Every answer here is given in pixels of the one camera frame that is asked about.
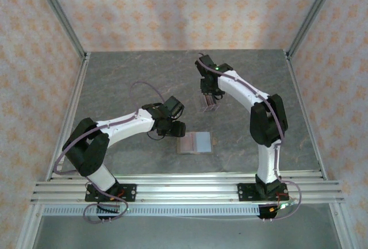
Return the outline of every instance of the cable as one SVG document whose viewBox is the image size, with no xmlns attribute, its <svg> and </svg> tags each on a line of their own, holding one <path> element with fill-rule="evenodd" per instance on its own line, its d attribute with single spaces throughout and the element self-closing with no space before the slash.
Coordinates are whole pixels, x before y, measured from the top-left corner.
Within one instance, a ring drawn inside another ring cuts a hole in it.
<svg viewBox="0 0 368 249">
<path fill-rule="evenodd" d="M 114 198 L 120 202 L 123 202 L 126 206 L 126 208 L 120 213 L 118 214 L 117 216 L 113 217 L 113 218 L 109 218 L 109 222 L 111 221 L 114 221 L 114 220 L 117 220 L 119 219 L 120 217 L 122 217 L 124 215 L 124 213 L 127 212 L 128 208 L 129 208 L 129 205 L 128 203 L 120 198 L 120 197 L 117 197 L 117 196 L 113 196 L 111 194 L 108 194 L 106 192 L 104 192 L 103 190 L 101 190 L 95 183 L 93 183 L 88 177 L 86 177 L 88 181 L 90 181 L 92 183 L 92 185 L 94 186 L 94 188 L 96 190 L 98 190 L 100 193 L 102 193 L 103 195 L 107 196 L 107 197 L 110 197 L 110 198 Z M 103 204 L 103 203 L 92 203 L 92 204 L 89 204 L 87 207 L 85 207 L 85 210 L 83 211 L 83 219 L 85 220 L 85 222 L 88 222 L 90 224 L 100 224 L 100 223 L 104 223 L 105 222 L 105 219 L 102 219 L 102 220 L 89 220 L 86 216 L 86 212 L 88 210 L 89 207 L 92 207 L 92 206 L 104 206 L 104 207 L 115 207 L 114 205 L 111 205 L 111 204 Z"/>
<path fill-rule="evenodd" d="M 221 95 L 221 97 L 220 98 L 217 98 L 215 95 L 213 95 L 213 97 L 216 99 L 216 100 L 221 100 L 224 96 L 223 95 Z"/>
<path fill-rule="evenodd" d="M 71 174 L 71 173 L 74 173 L 74 172 L 78 172 L 77 170 L 69 170 L 69 171 L 58 171 L 58 165 L 59 165 L 59 163 L 60 163 L 60 161 L 61 161 L 61 159 L 62 159 L 62 157 L 64 157 L 65 156 L 65 154 L 77 143 L 77 142 L 79 142 L 80 140 L 82 140 L 82 139 L 84 139 L 85 137 L 87 137 L 88 135 L 90 135 L 90 134 L 92 134 L 92 133 L 94 133 L 94 132 L 96 132 L 96 131 L 98 131 L 98 130 L 101 130 L 101 129 L 104 129 L 104 128 L 108 128 L 108 127 L 114 127 L 114 126 L 116 126 L 116 125 L 120 125 L 120 124 L 125 124 L 126 122 L 130 122 L 130 121 L 132 121 L 132 120 L 134 120 L 135 118 L 136 118 L 136 116 L 137 116 L 137 114 L 138 114 L 138 111 L 139 111 L 139 108 L 138 108 L 138 106 L 137 106 L 137 104 L 136 104 L 136 102 L 135 102 L 135 100 L 134 100 L 134 98 L 133 98 L 133 96 L 132 96 L 132 89 L 133 89 L 133 86 L 135 86 L 135 85 L 137 85 L 138 83 L 142 83 L 142 84 L 146 84 L 146 85 L 148 85 L 149 87 L 151 87 L 158 95 L 159 95 L 159 97 L 161 98 L 161 100 L 164 102 L 165 100 L 164 100 L 164 98 L 163 98 L 163 96 L 161 95 L 161 93 L 155 88 L 155 87 L 153 87 L 153 85 L 151 85 L 151 84 L 149 84 L 148 82 L 145 82 L 145 81 L 136 81 L 136 82 L 134 82 L 132 85 L 131 85 L 131 88 L 129 89 L 129 97 L 130 97 L 130 99 L 131 99 L 131 101 L 132 101 L 132 103 L 135 105 L 135 107 L 136 107 L 136 111 L 135 111 L 135 113 L 134 113 L 134 115 L 132 116 L 132 117 L 130 117 L 130 118 L 128 118 L 128 119 L 126 119 L 126 120 L 122 120 L 122 121 L 117 121 L 117 122 L 113 122 L 113 123 L 111 123 L 111 124 L 105 124 L 105 125 L 100 125 L 100 126 L 98 126 L 98 127 L 95 127 L 95 128 L 93 128 L 93 129 L 91 129 L 91 130 L 89 130 L 89 131 L 87 131 L 86 133 L 83 133 L 82 135 L 80 135 L 78 138 L 76 138 L 75 140 L 73 140 L 63 151 L 62 151 L 62 153 L 59 155 L 59 157 L 57 157 L 57 159 L 56 159 L 56 161 L 55 161 L 55 163 L 54 163 L 54 165 L 53 165 L 53 171 L 54 171 L 54 173 L 55 174 L 58 174 L 58 175 L 65 175 L 65 174 Z M 98 190 L 101 194 L 103 194 L 103 195 L 105 195 L 105 196 L 107 196 L 107 197 L 110 197 L 110 198 L 114 198 L 115 200 L 118 200 L 118 201 L 120 201 L 120 202 L 123 202 L 125 205 L 126 205 L 126 208 L 125 208 L 125 210 L 124 211 L 122 211 L 119 215 L 117 215 L 116 217 L 114 217 L 114 218 L 110 218 L 109 219 L 109 221 L 111 222 L 111 221 L 113 221 L 113 220 L 117 220 L 117 219 L 119 219 L 120 217 L 122 217 L 123 216 L 123 214 L 128 210 L 128 203 L 124 200 L 124 199 L 122 199 L 122 198 L 120 198 L 120 197 L 116 197 L 116 196 L 113 196 L 113 195 L 111 195 L 111 194 L 108 194 L 108 193 L 106 193 L 106 192 L 104 192 L 103 190 L 101 190 L 95 183 L 93 183 L 88 177 L 86 177 L 87 178 L 87 180 L 89 181 L 89 182 L 91 182 L 91 184 L 94 186 L 94 188 L 96 189 L 96 190 Z M 89 207 L 91 207 L 91 206 L 97 206 L 97 207 L 102 207 L 102 206 L 105 206 L 105 207 L 111 207 L 111 206 L 113 206 L 113 205 L 111 205 L 111 204 L 102 204 L 102 203 L 92 203 L 92 204 L 89 204 L 87 207 L 85 207 L 85 209 L 84 209 L 84 211 L 83 211 L 83 219 L 85 220 L 85 221 L 87 221 L 88 223 L 91 223 L 91 224 L 99 224 L 99 223 L 104 223 L 104 219 L 102 219 L 102 220 L 99 220 L 99 221 L 92 221 L 92 220 L 89 220 L 89 219 L 87 219 L 87 217 L 86 217 L 86 211 L 87 211 L 87 209 L 89 208 Z"/>
<path fill-rule="evenodd" d="M 284 142 L 284 139 L 285 139 L 285 137 L 284 137 L 284 135 L 283 135 L 283 133 L 282 133 L 282 128 L 281 128 L 281 125 L 280 125 L 280 122 L 279 122 L 279 120 L 278 120 L 278 117 L 277 117 L 277 115 L 276 115 L 276 113 L 275 113 L 275 111 L 274 111 L 274 109 L 272 108 L 272 106 L 271 106 L 271 104 L 263 97 L 263 96 L 261 96 L 260 94 L 258 94 L 258 92 L 256 91 L 256 90 L 254 90 L 250 85 L 248 85 L 247 83 L 245 83 L 244 81 L 242 81 L 242 80 L 240 80 L 240 79 L 237 79 L 237 78 L 235 78 L 234 76 L 231 76 L 231 75 L 228 75 L 228 74 L 225 74 L 225 73 L 223 73 L 223 72 L 219 72 L 219 71 L 217 71 L 217 70 L 214 70 L 214 69 L 212 69 L 212 68 L 210 68 L 210 67 L 208 67 L 208 66 L 206 66 L 199 58 L 197 59 L 197 61 L 199 62 L 199 64 L 203 67 L 203 68 L 205 68 L 205 69 L 207 69 L 208 71 L 210 71 L 210 72 L 213 72 L 213 73 L 215 73 L 215 74 L 218 74 L 218 75 L 221 75 L 221 76 L 224 76 L 224 77 L 226 77 L 226 78 L 230 78 L 230 79 L 232 79 L 233 81 L 235 81 L 235 82 L 239 82 L 240 84 L 242 84 L 244 87 L 246 87 L 247 89 L 249 89 L 249 91 L 251 91 L 256 97 L 258 97 L 258 98 L 260 98 L 263 102 L 264 102 L 264 104 L 266 104 L 266 106 L 268 107 L 268 109 L 270 110 L 270 113 L 272 114 L 272 117 L 274 118 L 274 120 L 275 120 L 275 123 L 276 123 L 276 126 L 277 126 L 277 130 L 278 130 L 278 133 L 279 133 L 279 135 L 280 135 L 280 139 L 281 139 L 281 142 L 280 143 L 278 143 L 278 144 L 275 144 L 274 145 L 274 149 L 275 149 L 275 161 L 274 161 L 274 174 L 275 174 L 275 176 L 276 176 L 276 178 L 277 178 L 277 180 L 279 180 L 281 183 L 285 183 L 285 184 L 291 184 L 291 185 L 293 185 L 293 186 L 295 186 L 296 188 L 297 188 L 297 190 L 298 190 L 298 192 L 299 192 L 299 201 L 298 201 L 298 204 L 297 204 L 297 207 L 295 208 L 295 210 L 293 211 L 293 212 L 291 212 L 291 213 L 289 213 L 289 214 L 287 214 L 286 216 L 282 216 L 282 217 L 277 217 L 277 218 L 275 218 L 275 219 L 272 219 L 272 220 L 281 220 L 281 219 L 285 219 L 285 218 L 287 218 L 287 217 L 290 217 L 291 215 L 293 215 L 293 214 L 295 214 L 296 213 L 296 211 L 298 211 L 298 209 L 299 209 L 299 207 L 300 207 L 300 205 L 301 205 L 301 200 L 302 200 L 302 194 L 301 194 L 301 189 L 300 189 L 300 187 L 299 187 L 299 185 L 298 184 L 296 184 L 296 183 L 294 183 L 294 182 L 292 182 L 292 181 L 288 181 L 288 180 L 282 180 L 281 178 L 280 178 L 280 176 L 278 175 L 278 173 L 277 173 L 277 164 L 278 164 L 278 159 L 279 159 L 279 154 L 278 154 L 278 148 L 279 148 L 279 146 L 281 146 L 282 144 L 283 144 L 283 142 Z"/>
<path fill-rule="evenodd" d="M 92 184 L 92 182 L 87 182 L 87 183 L 85 183 L 85 188 L 87 189 L 87 186 L 89 185 L 89 184 Z"/>
<path fill-rule="evenodd" d="M 148 136 L 150 139 L 154 140 L 154 141 L 159 141 L 159 140 L 162 140 L 163 138 L 165 138 L 165 135 L 163 135 L 160 139 L 155 139 L 155 138 L 152 138 L 152 137 L 150 136 L 150 134 L 148 134 L 148 133 L 149 133 L 149 132 L 146 132 L 147 136 Z"/>
</svg>

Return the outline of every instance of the wall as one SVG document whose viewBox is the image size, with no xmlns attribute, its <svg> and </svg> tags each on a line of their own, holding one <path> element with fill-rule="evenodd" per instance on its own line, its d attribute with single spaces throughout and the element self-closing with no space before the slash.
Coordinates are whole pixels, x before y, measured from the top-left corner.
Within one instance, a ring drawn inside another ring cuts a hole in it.
<svg viewBox="0 0 368 249">
<path fill-rule="evenodd" d="M 287 48 L 314 0 L 59 0 L 87 51 Z"/>
<path fill-rule="evenodd" d="M 0 18 L 0 248 L 14 248 L 81 61 L 46 0 L 0 0 Z"/>
<path fill-rule="evenodd" d="M 327 0 L 292 60 L 331 179 L 368 248 L 368 0 Z"/>
</svg>

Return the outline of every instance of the aluminum frame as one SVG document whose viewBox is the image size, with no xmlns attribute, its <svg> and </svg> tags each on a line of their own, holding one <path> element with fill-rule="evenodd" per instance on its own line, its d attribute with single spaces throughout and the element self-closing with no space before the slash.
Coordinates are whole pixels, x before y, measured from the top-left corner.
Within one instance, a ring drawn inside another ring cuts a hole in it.
<svg viewBox="0 0 368 249">
<path fill-rule="evenodd" d="M 312 7 L 308 11 L 303 23 L 298 30 L 297 35 L 295 36 L 293 42 L 290 45 L 289 50 L 287 51 L 288 57 L 292 58 L 298 50 L 298 47 L 303 42 L 304 37 L 308 33 L 309 28 L 312 26 L 315 18 L 317 17 L 319 11 L 321 10 L 324 2 L 326 0 L 315 0 Z"/>
<path fill-rule="evenodd" d="M 320 172 L 284 171 L 283 179 L 297 183 L 303 192 L 303 203 L 342 203 L 339 181 L 325 181 Z M 131 175 L 117 177 L 121 183 L 137 184 L 134 204 L 162 205 L 206 205 L 243 204 L 237 194 L 238 183 L 254 183 L 255 174 L 217 173 L 217 174 L 170 174 L 170 175 Z M 31 197 L 33 204 L 85 204 L 86 179 L 53 179 L 38 182 Z M 298 191 L 288 185 L 289 194 L 298 198 Z M 262 205 L 273 201 L 253 201 L 247 204 Z"/>
<path fill-rule="evenodd" d="M 78 106 L 79 97 L 82 90 L 84 77 L 89 61 L 90 53 L 87 54 L 82 63 L 75 88 L 72 93 L 68 111 L 64 118 L 64 125 L 60 131 L 59 139 L 55 148 L 53 158 L 49 166 L 49 173 L 45 182 L 38 182 L 32 195 L 32 205 L 30 206 L 26 221 L 24 223 L 21 236 L 17 243 L 17 248 L 32 248 L 37 235 L 38 228 L 46 204 L 77 204 L 83 205 L 86 180 L 80 175 L 56 175 L 52 173 L 53 162 L 61 152 L 63 143 L 71 133 L 71 128 Z M 309 134 L 313 141 L 313 131 L 309 125 L 300 92 L 292 71 L 290 60 L 286 59 L 292 75 L 293 83 L 297 91 L 298 99 L 302 106 L 304 118 Z M 359 248 L 356 238 L 349 229 L 348 211 L 344 204 L 344 198 L 338 181 L 327 181 L 327 175 L 322 159 L 318 151 L 318 146 L 314 145 L 316 155 L 319 160 L 321 171 L 281 171 L 284 179 L 291 179 L 300 184 L 303 192 L 303 203 L 323 204 L 328 203 L 333 220 L 338 232 L 340 243 L 343 249 Z M 116 176 L 118 181 L 126 183 L 136 183 L 137 205 L 208 205 L 209 203 L 229 206 L 239 206 L 236 184 L 240 182 L 254 182 L 255 173 L 210 173 L 210 174 L 154 174 L 154 175 L 130 175 Z M 297 197 L 296 189 L 289 186 L 291 196 Z M 251 202 L 259 205 L 266 202 Z"/>
<path fill-rule="evenodd" d="M 83 49 L 81 42 L 79 41 L 78 37 L 76 36 L 73 27 L 71 26 L 63 8 L 58 0 L 47 0 L 51 9 L 55 13 L 55 16 L 59 19 L 60 24 L 63 26 L 66 35 L 69 37 L 70 41 L 72 42 L 77 54 L 81 59 L 83 59 L 86 55 L 85 50 Z"/>
</svg>

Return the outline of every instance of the gray stone surface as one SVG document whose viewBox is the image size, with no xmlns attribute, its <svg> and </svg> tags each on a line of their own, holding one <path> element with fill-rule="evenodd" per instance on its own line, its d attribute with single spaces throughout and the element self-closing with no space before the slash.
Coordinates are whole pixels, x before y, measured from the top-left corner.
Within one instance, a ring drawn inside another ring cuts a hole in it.
<svg viewBox="0 0 368 249">
<path fill-rule="evenodd" d="M 164 96 L 177 97 L 185 106 L 181 121 L 187 131 L 209 131 L 215 140 L 213 154 L 179 155 L 177 140 L 154 141 L 145 133 L 129 137 L 108 149 L 105 164 L 114 174 L 253 172 L 258 148 L 249 133 L 250 114 L 230 95 L 215 112 L 200 113 L 200 74 L 194 62 L 198 51 L 93 52 L 76 111 L 74 127 L 91 117 L 108 120 L 134 111 L 130 85 L 148 81 Z M 228 63 L 256 88 L 279 94 L 289 130 L 281 148 L 281 170 L 319 169 L 293 82 L 281 50 L 205 51 L 217 64 Z M 145 85 L 133 94 L 139 106 L 159 102 Z M 71 168 L 68 161 L 64 170 Z"/>
</svg>

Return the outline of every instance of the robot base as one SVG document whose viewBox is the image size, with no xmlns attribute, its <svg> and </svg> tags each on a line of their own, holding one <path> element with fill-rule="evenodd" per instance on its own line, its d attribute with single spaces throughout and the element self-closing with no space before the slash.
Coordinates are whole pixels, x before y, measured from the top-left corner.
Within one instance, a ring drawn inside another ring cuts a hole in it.
<svg viewBox="0 0 368 249">
<path fill-rule="evenodd" d="M 124 199 L 126 202 L 135 202 L 137 195 L 137 185 L 136 184 L 120 184 L 115 183 L 106 193 L 111 194 L 112 196 L 120 197 Z M 100 193 L 93 185 L 87 185 L 87 192 L 85 196 L 86 202 L 116 202 L 117 200 L 111 200 L 110 197 L 107 197 Z"/>
<path fill-rule="evenodd" d="M 264 193 L 258 183 L 239 183 L 237 184 L 237 194 L 239 201 L 288 201 L 288 187 L 280 183 L 275 189 Z"/>
</svg>

